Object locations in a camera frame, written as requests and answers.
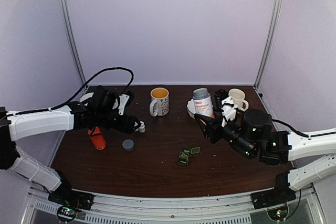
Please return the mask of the orange pill bottle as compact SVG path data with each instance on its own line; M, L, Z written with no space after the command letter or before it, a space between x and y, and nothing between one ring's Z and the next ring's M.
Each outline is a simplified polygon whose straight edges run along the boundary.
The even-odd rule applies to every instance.
M88 130L88 135L91 139L92 144L98 151L104 150L106 148L106 142L102 135L101 130L98 127L94 127Z

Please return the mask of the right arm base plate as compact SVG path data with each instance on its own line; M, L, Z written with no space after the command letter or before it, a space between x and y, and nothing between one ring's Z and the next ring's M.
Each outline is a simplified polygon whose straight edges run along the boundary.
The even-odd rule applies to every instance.
M268 208L296 199L296 193L286 189L271 189L251 194L254 209Z

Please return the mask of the green weekly pill organizer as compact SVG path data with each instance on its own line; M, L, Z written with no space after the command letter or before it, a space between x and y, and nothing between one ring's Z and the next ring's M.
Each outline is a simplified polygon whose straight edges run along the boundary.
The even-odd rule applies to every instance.
M183 147L181 148L181 151L179 152L177 164L179 166L188 166L190 162L190 158L192 155L199 154L201 152L200 147Z

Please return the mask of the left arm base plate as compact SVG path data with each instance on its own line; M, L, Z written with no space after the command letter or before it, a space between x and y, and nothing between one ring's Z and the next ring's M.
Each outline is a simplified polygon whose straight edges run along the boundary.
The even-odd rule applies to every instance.
M94 195L79 191L72 191L70 196L57 196L54 192L50 193L48 200L58 203L71 209L90 210Z

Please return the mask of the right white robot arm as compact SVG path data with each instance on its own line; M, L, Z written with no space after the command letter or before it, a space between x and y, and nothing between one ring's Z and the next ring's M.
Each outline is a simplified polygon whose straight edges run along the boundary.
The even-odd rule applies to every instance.
M309 156L318 159L297 169L277 175L275 188L269 192L272 203L279 204L289 196L289 190L304 186L335 173L335 129L302 133L272 131L275 121L270 114L248 109L239 124L224 116L214 119L201 114L194 116L203 135L215 144L226 140L230 147L247 159L258 157L267 165L280 165Z

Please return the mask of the grey lid pill bottle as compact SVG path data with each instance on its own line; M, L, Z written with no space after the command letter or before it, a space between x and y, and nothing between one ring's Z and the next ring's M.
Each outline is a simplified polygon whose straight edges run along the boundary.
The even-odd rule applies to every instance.
M211 95L207 88L199 88L193 91L193 101L196 114L214 118Z

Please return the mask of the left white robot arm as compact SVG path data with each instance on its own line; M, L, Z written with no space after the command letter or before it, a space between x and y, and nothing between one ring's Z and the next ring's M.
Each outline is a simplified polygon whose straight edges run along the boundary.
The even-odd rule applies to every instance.
M1 108L1 169L12 170L54 192L64 205L76 197L61 172L29 156L15 142L21 138L57 131L113 129L132 134L145 131L144 122L127 115L125 108L134 98L130 91L117 94L96 87L79 101L69 101L54 108L33 111L6 111Z

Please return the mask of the grey bottle cap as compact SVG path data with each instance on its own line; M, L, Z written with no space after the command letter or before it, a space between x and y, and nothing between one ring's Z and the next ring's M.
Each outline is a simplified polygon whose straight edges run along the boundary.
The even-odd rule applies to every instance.
M134 141L131 140L131 139L124 140L122 142L122 148L125 151L131 151L131 150L133 150L134 149Z

